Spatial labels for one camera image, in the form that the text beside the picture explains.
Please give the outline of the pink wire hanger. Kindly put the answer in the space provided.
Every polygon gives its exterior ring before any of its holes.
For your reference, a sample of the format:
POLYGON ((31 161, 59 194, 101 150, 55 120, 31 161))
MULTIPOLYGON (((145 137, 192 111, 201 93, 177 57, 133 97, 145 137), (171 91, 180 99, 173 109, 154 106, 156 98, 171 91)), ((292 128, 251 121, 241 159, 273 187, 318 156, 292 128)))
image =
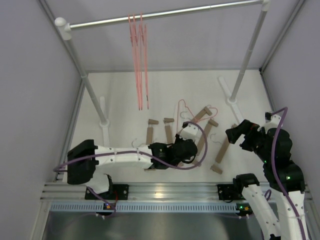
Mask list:
POLYGON ((149 101, 149 80, 148 80, 148 39, 147 39, 147 25, 143 22, 143 14, 140 13, 140 32, 141 42, 143 48, 143 72, 145 82, 145 96, 146 96, 146 107, 150 108, 149 101))
POLYGON ((135 85, 136 85, 136 93, 137 93, 137 104, 138 110, 142 110, 141 99, 140 99, 140 86, 139 86, 139 74, 138 74, 138 65, 137 65, 137 53, 136 53, 136 41, 135 41, 135 31, 134 31, 134 22, 131 19, 131 16, 128 15, 128 23, 129 23, 129 31, 130 31, 130 41, 131 41, 131 49, 132 49, 132 60, 133 60, 133 68, 135 74, 135 85))
POLYGON ((137 70, 137 79, 138 79, 138 109, 143 110, 143 70, 142 70, 142 61, 143 61, 143 45, 144 45, 144 30, 142 23, 142 14, 139 19, 140 22, 137 22, 136 16, 132 15, 132 28, 134 33, 134 48, 135 48, 135 61, 136 61, 136 70, 137 70))
POLYGON ((176 126, 175 132, 178 134, 182 127, 179 126, 179 123, 182 123, 183 120, 191 121, 193 123, 199 124, 204 121, 211 121, 214 127, 218 127, 219 124, 215 120, 215 117, 218 115, 219 110, 217 107, 210 104, 203 107, 197 114, 194 114, 191 111, 191 108, 188 106, 185 99, 180 99, 176 106, 176 126))

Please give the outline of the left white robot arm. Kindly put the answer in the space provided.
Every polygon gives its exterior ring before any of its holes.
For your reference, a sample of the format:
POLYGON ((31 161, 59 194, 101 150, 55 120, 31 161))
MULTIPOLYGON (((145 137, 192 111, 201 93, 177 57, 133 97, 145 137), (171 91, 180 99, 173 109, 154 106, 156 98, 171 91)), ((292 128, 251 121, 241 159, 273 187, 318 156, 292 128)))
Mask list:
POLYGON ((112 148, 96 145, 87 139, 67 153, 66 182, 69 185, 86 185, 101 199, 113 195, 109 169, 141 168, 166 170, 180 163, 192 163, 198 152, 191 139, 179 139, 175 143, 152 143, 138 148, 112 148))

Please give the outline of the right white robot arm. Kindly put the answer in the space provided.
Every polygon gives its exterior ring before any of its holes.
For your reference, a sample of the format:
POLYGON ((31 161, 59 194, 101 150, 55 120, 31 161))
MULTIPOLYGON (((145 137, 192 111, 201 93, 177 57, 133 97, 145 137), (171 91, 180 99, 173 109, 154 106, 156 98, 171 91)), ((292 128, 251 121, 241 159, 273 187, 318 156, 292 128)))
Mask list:
POLYGON ((263 126, 247 119, 225 131, 228 142, 255 153, 263 163, 263 173, 275 199, 274 212, 260 182, 253 173, 233 179, 233 194, 249 204, 266 240, 308 240, 304 200, 305 179, 301 168, 291 159, 290 135, 282 129, 282 118, 273 115, 263 126))

